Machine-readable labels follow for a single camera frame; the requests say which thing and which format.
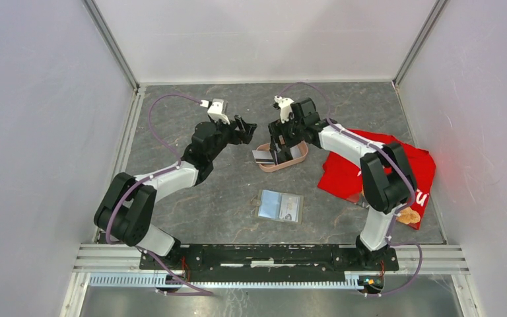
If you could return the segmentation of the pink oval tray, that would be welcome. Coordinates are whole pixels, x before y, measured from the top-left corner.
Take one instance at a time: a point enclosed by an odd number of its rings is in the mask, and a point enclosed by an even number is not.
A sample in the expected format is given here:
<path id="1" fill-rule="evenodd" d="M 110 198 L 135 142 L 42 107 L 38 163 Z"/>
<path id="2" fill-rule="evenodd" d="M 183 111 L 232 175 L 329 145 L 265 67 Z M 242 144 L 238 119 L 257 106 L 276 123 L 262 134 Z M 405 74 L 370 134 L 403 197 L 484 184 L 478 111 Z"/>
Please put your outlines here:
<path id="1" fill-rule="evenodd" d="M 265 143 L 260 145 L 256 150 L 260 151 L 269 151 L 269 143 Z M 307 155 L 308 155 L 308 144 L 304 141 L 300 142 L 298 145 L 293 147 L 291 150 L 292 153 L 292 160 L 282 163 L 282 164 L 275 164 L 275 165 L 265 165 L 265 164 L 257 164 L 259 168 L 267 173 L 270 172 L 276 172 L 278 170 L 282 170 L 287 167 L 291 167 L 295 164 L 300 164 L 301 162 L 305 161 Z"/>

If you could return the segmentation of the grey credit card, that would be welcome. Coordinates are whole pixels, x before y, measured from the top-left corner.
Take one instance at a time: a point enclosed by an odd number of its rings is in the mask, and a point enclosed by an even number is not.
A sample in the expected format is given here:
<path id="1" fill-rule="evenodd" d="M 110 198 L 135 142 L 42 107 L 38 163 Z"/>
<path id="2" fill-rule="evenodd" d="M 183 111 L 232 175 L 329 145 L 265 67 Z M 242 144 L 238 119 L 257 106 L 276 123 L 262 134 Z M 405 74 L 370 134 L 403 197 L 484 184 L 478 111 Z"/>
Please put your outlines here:
<path id="1" fill-rule="evenodd" d="M 277 163 L 272 151 L 254 150 L 252 155 L 256 164 L 275 165 Z"/>
<path id="2" fill-rule="evenodd" d="M 299 195 L 283 194 L 279 209 L 279 218 L 283 221 L 295 222 L 300 220 L 302 197 Z"/>

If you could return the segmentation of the grey card holder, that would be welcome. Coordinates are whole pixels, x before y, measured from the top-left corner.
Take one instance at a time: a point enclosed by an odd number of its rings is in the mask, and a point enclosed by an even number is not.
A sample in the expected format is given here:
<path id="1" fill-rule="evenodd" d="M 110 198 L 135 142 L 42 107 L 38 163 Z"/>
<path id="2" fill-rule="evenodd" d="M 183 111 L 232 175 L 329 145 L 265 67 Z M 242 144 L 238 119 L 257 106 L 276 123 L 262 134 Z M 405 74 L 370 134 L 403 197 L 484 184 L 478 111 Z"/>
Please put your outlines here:
<path id="1" fill-rule="evenodd" d="M 258 194 L 250 200 L 250 204 L 255 207 L 254 215 L 257 218 L 266 219 L 270 221 L 284 222 L 284 223 L 294 223 L 300 224 L 302 222 L 302 214 L 304 207 L 304 197 L 302 197 L 302 209 L 300 214 L 300 220 L 295 222 L 283 221 L 279 218 L 279 209 L 281 204 L 281 196 L 283 192 L 276 192 L 272 190 L 260 190 Z"/>

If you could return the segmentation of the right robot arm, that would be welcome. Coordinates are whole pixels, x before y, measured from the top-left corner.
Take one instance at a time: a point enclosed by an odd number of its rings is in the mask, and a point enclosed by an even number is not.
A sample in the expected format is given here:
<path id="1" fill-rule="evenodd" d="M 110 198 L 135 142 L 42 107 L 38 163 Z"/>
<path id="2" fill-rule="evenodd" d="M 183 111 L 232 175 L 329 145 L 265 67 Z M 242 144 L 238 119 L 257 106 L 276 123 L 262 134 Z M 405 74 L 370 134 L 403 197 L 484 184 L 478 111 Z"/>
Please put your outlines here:
<path id="1" fill-rule="evenodd" d="M 295 102 L 276 96 L 273 106 L 279 111 L 279 118 L 268 126 L 269 152 L 275 164 L 291 161 L 292 148 L 305 142 L 359 168 L 369 208 L 356 240 L 355 262 L 362 269 L 374 268 L 389 246 L 394 215 L 416 196 L 417 181 L 402 145 L 371 141 L 335 120 L 321 118 L 311 98 Z"/>

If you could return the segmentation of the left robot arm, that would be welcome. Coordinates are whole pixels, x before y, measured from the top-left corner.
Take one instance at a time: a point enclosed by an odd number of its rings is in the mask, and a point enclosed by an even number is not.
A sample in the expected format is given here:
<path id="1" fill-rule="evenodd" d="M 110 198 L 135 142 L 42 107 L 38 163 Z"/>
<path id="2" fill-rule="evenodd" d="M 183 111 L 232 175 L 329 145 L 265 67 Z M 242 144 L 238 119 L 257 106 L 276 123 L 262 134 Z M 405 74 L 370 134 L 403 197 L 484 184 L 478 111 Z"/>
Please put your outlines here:
<path id="1" fill-rule="evenodd" d="M 94 215 L 94 224 L 106 232 L 106 239 L 146 249 L 156 254 L 165 269 L 175 268 L 181 252 L 180 242 L 152 225 L 154 206 L 161 199 L 204 182 L 213 171 L 214 159 L 227 145 L 248 144 L 257 124 L 235 116 L 228 124 L 209 120 L 195 126 L 190 144 L 180 161 L 149 174 L 115 175 Z"/>

